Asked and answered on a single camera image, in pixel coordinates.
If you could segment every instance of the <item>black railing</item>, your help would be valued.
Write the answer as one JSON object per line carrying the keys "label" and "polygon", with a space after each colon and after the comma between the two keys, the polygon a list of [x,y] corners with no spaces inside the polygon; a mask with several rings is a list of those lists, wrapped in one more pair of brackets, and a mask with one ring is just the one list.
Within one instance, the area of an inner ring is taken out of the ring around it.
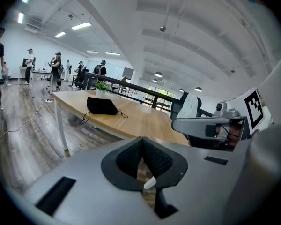
{"label": "black railing", "polygon": [[[149,90],[149,89],[145,89],[143,87],[140,87],[138,85],[135,85],[135,84],[131,84],[131,83],[126,83],[126,82],[123,82],[121,80],[118,80],[118,79],[114,79],[114,78],[111,78],[111,77],[106,77],[106,76],[102,76],[102,75],[98,75],[98,74],[94,74],[94,73],[89,73],[89,72],[85,72],[85,76],[84,76],[84,81],[83,81],[83,87],[82,89],[83,90],[90,90],[90,88],[92,87],[95,87],[95,83],[92,83],[92,81],[94,79],[98,79],[98,80],[102,80],[102,81],[105,81],[105,82],[110,82],[111,83],[111,89],[109,90],[109,92],[111,93],[114,93],[114,94],[118,94],[122,97],[127,97],[127,98],[130,98],[132,100],[135,100],[135,101],[138,101],[140,103],[144,103],[144,104],[148,104],[150,105],[152,108],[156,108],[157,105],[161,105],[161,106],[165,106],[165,107],[170,107],[169,105],[166,105],[165,103],[159,103],[157,102],[158,98],[161,98],[161,99],[164,99],[165,101],[169,101],[169,102],[173,102],[174,101],[174,98],[173,97],[169,97],[169,96],[166,96],[162,93],[159,93],[159,92],[155,92],[155,91],[152,91],[152,90]],[[122,90],[118,90],[118,92],[116,91],[113,91],[112,90],[112,87],[113,85],[120,85],[121,88],[128,88],[127,90],[127,94],[124,94],[124,93],[121,93]],[[144,92],[146,94],[149,94],[149,95],[152,95],[154,96],[152,99],[145,99],[145,101],[143,100],[139,100],[137,98],[134,98],[134,97],[130,97],[129,94],[132,94],[133,95],[133,90],[135,91],[134,94],[137,94],[138,91],[140,92]],[[166,109],[166,108],[161,108],[162,110],[166,110],[168,112],[171,112],[171,110],[169,109]],[[206,112],[202,109],[200,109],[201,113],[207,117],[211,117],[212,114],[209,113],[209,112]]]}

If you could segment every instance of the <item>black mesh pad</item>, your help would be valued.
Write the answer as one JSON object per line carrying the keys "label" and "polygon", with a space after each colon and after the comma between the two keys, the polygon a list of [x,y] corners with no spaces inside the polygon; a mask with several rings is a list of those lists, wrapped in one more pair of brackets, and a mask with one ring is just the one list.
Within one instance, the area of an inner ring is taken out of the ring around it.
{"label": "black mesh pad", "polygon": [[156,179],[156,188],[167,188],[179,183],[187,171],[187,161],[180,154],[148,138],[137,138],[108,153],[101,162],[107,180],[122,190],[142,190],[137,181],[141,158]]}

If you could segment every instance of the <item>potted plant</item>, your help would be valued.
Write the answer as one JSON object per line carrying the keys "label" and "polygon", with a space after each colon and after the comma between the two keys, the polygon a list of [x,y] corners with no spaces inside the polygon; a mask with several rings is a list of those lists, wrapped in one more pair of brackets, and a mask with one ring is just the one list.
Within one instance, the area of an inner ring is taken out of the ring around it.
{"label": "potted plant", "polygon": [[97,87],[97,98],[104,98],[105,91],[108,90],[108,86],[104,82],[100,81],[96,84]]}

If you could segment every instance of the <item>computer monitor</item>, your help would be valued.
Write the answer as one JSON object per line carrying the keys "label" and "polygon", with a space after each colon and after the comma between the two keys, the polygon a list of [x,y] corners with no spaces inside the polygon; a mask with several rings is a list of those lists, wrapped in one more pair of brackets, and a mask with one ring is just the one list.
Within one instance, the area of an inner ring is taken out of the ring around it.
{"label": "computer monitor", "polygon": [[27,60],[28,60],[27,58],[23,58],[22,67],[24,67],[24,68],[27,67],[27,66],[26,66],[26,63],[25,63]]}

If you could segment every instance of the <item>black pouch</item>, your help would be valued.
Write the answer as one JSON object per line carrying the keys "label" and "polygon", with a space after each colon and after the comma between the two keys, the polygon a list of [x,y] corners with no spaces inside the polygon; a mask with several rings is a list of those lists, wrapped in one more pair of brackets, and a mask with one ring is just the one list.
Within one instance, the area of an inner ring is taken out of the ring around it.
{"label": "black pouch", "polygon": [[92,114],[116,115],[118,113],[117,108],[109,99],[88,97],[86,105]]}

